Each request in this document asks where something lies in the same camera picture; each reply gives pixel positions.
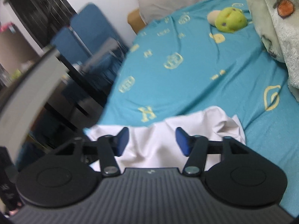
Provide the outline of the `white t-shirt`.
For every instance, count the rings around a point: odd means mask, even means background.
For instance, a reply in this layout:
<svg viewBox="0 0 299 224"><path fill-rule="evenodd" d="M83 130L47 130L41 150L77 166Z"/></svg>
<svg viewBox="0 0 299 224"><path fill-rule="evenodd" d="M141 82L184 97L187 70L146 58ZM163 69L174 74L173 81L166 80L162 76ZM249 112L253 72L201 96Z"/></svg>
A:
<svg viewBox="0 0 299 224"><path fill-rule="evenodd" d="M181 127L191 136L205 136L212 141L220 141L231 136L245 144L245 133L239 118L228 115L217 106L188 115L169 117L149 127L129 127L129 142L122 156L116 158L121 171L126 168L183 169L187 157L182 154L175 130Z"/></svg>

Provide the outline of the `white desk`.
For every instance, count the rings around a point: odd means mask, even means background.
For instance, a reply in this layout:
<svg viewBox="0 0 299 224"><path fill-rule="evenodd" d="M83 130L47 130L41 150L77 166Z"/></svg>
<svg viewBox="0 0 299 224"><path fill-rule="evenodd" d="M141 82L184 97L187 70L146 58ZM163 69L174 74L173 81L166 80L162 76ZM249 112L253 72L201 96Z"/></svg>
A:
<svg viewBox="0 0 299 224"><path fill-rule="evenodd" d="M1 95L1 146L16 161L22 143L41 109L69 70L51 48Z"/></svg>

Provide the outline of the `blue covered chair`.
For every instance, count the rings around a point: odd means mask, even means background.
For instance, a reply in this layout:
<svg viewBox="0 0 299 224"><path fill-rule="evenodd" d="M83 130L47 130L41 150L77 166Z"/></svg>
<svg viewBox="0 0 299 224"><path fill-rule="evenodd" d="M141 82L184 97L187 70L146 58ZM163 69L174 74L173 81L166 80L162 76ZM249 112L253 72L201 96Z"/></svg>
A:
<svg viewBox="0 0 299 224"><path fill-rule="evenodd" d="M93 3L87 4L70 20L70 27L83 47L91 54L95 54L108 39L114 38L120 42L121 48L111 54L105 54L102 59L88 72L82 72L84 78L96 89L103 90L115 81L122 62L128 51L123 40L108 22L105 15Z"/></svg>
<svg viewBox="0 0 299 224"><path fill-rule="evenodd" d="M60 55L72 65L84 65L91 57L91 54L87 52L68 27L63 27L59 30L59 32L51 39L50 44L55 46Z"/></svg>

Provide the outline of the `grey folded cloth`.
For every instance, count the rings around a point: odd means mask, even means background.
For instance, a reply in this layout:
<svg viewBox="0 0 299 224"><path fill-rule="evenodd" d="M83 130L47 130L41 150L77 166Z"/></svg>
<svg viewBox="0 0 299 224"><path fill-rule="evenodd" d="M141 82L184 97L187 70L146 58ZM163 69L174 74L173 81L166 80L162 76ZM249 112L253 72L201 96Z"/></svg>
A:
<svg viewBox="0 0 299 224"><path fill-rule="evenodd" d="M102 57L107 53L112 53L116 49L120 49L121 44L114 38L108 38L99 48L99 50L93 54L82 67L82 72L88 72L93 66L95 66Z"/></svg>

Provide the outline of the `green plush toy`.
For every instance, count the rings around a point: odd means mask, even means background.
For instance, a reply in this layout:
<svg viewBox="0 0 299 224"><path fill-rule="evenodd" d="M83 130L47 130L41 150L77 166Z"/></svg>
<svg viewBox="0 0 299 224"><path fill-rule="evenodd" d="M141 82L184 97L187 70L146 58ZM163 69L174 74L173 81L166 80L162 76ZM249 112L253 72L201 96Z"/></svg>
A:
<svg viewBox="0 0 299 224"><path fill-rule="evenodd" d="M248 25L243 11L234 7L211 11L207 15L207 20L218 31L225 33L234 33Z"/></svg>

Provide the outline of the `green cartoon fleece blanket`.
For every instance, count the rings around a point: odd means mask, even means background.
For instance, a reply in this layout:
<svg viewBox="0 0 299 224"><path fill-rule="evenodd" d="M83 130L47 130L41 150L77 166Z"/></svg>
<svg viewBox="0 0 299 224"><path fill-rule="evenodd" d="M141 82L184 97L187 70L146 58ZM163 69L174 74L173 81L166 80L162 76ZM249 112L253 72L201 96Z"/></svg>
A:
<svg viewBox="0 0 299 224"><path fill-rule="evenodd" d="M298 0L246 0L266 51L288 70L288 87L298 100Z"/></svg>

